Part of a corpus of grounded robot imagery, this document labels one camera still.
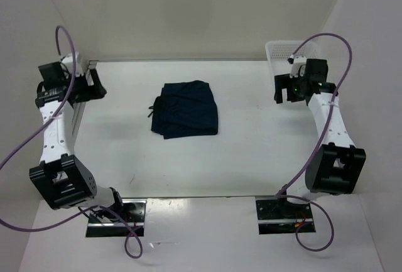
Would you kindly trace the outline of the navy blue shorts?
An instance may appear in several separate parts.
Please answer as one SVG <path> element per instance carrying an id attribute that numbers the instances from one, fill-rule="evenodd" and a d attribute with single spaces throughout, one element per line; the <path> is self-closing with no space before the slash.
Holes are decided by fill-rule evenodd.
<path id="1" fill-rule="evenodd" d="M 218 134 L 217 104 L 207 82 L 166 83 L 149 109 L 151 131 L 164 139 Z"/>

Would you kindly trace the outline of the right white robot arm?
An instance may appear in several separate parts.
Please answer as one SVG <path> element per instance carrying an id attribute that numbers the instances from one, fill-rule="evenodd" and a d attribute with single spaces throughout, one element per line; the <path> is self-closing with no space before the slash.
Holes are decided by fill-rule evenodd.
<path id="1" fill-rule="evenodd" d="M 282 217 L 292 216 L 298 204 L 309 200 L 351 194 L 366 160 L 366 152 L 355 145 L 344 124 L 337 86 L 327 80 L 327 61 L 302 55 L 288 61 L 290 72 L 274 78 L 274 100 L 306 103 L 315 121 L 318 145 L 302 175 L 282 189 L 284 197 L 275 203 Z"/>

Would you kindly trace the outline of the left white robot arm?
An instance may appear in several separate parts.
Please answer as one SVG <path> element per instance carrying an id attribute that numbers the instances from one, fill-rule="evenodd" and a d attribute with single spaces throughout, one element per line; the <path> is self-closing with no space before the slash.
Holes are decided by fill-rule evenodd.
<path id="1" fill-rule="evenodd" d="M 93 83 L 89 84 L 82 64 L 74 67 L 67 57 L 38 69 L 43 80 L 35 104 L 46 128 L 39 164 L 30 168 L 31 182 L 53 210 L 92 207 L 100 220 L 121 220 L 126 207 L 120 194 L 112 187 L 98 186 L 74 151 L 74 106 L 106 95 L 97 70 L 90 70 Z"/>

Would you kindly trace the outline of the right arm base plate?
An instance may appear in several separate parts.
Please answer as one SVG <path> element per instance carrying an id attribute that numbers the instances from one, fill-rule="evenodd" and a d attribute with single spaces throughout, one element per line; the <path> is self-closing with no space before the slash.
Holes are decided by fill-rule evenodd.
<path id="1" fill-rule="evenodd" d="M 293 204 L 287 199 L 261 197 L 255 199 L 260 235 L 316 232 L 313 214 L 307 204 Z"/>

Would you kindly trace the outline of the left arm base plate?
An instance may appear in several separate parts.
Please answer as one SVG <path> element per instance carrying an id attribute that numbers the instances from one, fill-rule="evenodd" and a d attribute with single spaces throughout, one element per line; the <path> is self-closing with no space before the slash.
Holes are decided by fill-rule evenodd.
<path id="1" fill-rule="evenodd" d="M 124 210 L 119 213 L 121 218 L 135 231 L 139 237 L 144 235 L 146 199 L 122 200 Z M 85 236 L 98 237 L 126 237 L 129 234 L 126 226 L 118 220 L 110 220 L 105 216 L 90 211 L 87 214 L 87 228 Z"/>

